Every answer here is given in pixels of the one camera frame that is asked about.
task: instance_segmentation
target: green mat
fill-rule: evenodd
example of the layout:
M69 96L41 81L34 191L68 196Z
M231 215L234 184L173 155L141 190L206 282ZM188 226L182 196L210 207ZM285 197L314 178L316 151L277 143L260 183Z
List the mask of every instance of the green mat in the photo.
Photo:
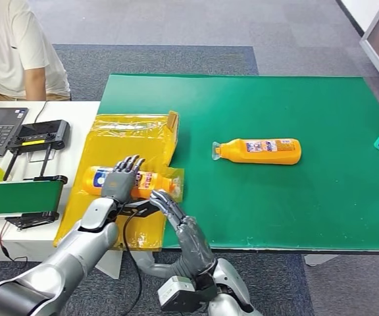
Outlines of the green mat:
M0 182L0 215L56 212L62 181Z
M379 104L362 78L111 75L99 113L180 115L182 207L215 248L379 251ZM213 141L297 138L298 165L213 161ZM164 248L176 247L170 227Z

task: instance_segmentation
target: humanoid robot arm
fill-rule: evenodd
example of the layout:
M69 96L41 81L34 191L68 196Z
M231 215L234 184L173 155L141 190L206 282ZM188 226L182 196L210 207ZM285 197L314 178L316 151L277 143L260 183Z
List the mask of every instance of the humanoid robot arm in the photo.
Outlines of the humanoid robot arm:
M168 219L182 250L172 265L154 263L148 253L133 254L143 272L169 279L157 291L162 310L194 312L207 302L210 316L261 316L251 305L246 285L236 269L225 259L216 259L194 217L166 192L154 190L150 202Z
M102 196L66 234L56 252L33 269L0 282L0 316L56 316L119 235L114 223L130 199L141 164L127 157L108 175Z

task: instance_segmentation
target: yellow padded envelope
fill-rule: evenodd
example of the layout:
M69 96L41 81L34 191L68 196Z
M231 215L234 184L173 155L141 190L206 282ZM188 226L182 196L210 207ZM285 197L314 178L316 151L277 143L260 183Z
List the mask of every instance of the yellow padded envelope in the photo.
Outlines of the yellow padded envelope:
M178 113L174 112L168 115L98 115L86 139L54 246L98 197L82 189L84 174L88 167L112 167L127 156L138 154L146 159L142 171L165 175L171 170L167 166L176 146L178 125ZM117 224L124 227L127 218L120 215ZM127 227L127 242L133 250L158 250L162 247L165 221L160 212L145 218L135 217ZM124 247L122 233L114 247Z

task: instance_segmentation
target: gray robot hand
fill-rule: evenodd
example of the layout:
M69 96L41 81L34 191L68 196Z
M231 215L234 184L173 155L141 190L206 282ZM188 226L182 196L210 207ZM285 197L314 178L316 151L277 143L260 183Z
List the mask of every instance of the gray robot hand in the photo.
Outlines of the gray robot hand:
M129 156L114 166L102 187L102 197L112 198L121 205L129 202L137 173L145 162L145 159L139 159L136 163L138 158L138 155Z

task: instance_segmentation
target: clear bottle cap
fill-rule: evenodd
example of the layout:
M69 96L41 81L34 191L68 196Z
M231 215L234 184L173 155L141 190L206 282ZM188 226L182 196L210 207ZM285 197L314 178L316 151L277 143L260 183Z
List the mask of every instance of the clear bottle cap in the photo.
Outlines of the clear bottle cap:
M218 142L213 143L213 151L211 153L213 160L218 160L220 158L220 144Z

